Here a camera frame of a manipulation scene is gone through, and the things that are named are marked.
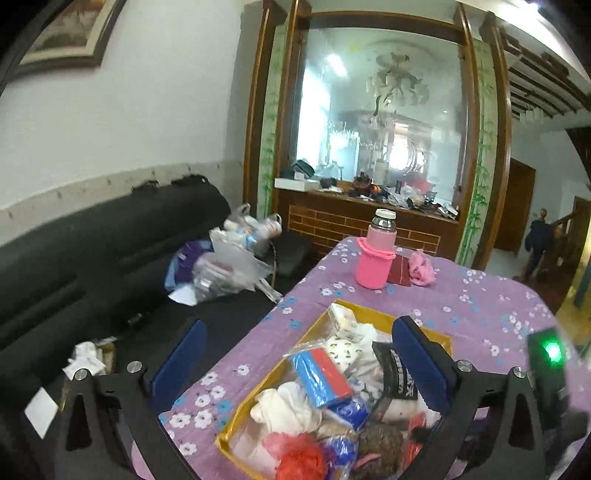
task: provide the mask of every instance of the thermos lid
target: thermos lid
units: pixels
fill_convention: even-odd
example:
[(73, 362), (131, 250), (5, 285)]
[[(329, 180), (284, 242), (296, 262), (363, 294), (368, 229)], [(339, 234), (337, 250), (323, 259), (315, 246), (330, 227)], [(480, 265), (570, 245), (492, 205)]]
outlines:
[(396, 220), (396, 212), (388, 210), (386, 208), (378, 208), (375, 211), (376, 216), (381, 218), (387, 218), (388, 220)]

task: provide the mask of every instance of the white box on shelf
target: white box on shelf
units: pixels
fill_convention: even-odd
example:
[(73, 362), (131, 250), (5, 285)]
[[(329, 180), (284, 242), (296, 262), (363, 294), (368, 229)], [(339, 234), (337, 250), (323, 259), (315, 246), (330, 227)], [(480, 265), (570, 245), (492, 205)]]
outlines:
[(275, 188), (295, 190), (296, 192), (309, 192), (310, 190), (318, 190), (320, 188), (320, 182), (318, 180), (275, 179)]

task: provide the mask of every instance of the brick pattern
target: brick pattern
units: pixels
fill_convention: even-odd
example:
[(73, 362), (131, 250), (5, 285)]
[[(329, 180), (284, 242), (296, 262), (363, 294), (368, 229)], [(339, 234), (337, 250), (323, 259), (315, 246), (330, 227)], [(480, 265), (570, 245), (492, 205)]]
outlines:
[[(365, 236), (368, 227), (369, 222), (364, 220), (290, 205), (288, 229), (311, 237), (317, 257), (326, 255), (343, 238)], [(436, 255), (440, 238), (429, 233), (398, 228), (395, 244), (413, 250), (422, 248), (426, 253)]]

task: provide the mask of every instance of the green bamboo decoration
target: green bamboo decoration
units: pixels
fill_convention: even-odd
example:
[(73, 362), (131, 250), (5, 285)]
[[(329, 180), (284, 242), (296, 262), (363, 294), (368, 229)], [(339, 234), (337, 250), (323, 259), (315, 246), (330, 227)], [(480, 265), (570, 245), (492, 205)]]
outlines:
[(480, 87), (478, 156), (472, 200), (456, 257), (456, 263), (465, 267), (472, 266), (491, 199), (491, 172), (495, 171), (497, 135), (496, 82), (491, 48), (483, 41), (475, 39), (474, 50)]
[(275, 132), (277, 129), (277, 109), (279, 107), (279, 90), (281, 87), (281, 71), (283, 52), (285, 50), (285, 25), (275, 29), (271, 64), (265, 94), (265, 108), (261, 132), (261, 153), (259, 156), (258, 192), (256, 196), (256, 216), (264, 218), (270, 214), (271, 193), (273, 191), (273, 162), (275, 158)]

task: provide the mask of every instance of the crumpled pink towel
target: crumpled pink towel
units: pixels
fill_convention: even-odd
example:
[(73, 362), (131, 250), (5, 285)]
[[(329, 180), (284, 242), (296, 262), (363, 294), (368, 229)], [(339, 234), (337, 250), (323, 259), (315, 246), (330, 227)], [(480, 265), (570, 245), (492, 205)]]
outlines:
[(410, 255), (408, 259), (408, 272), (410, 281), (414, 285), (424, 287), (435, 281), (435, 271), (429, 256), (425, 255), (423, 250), (417, 250)]

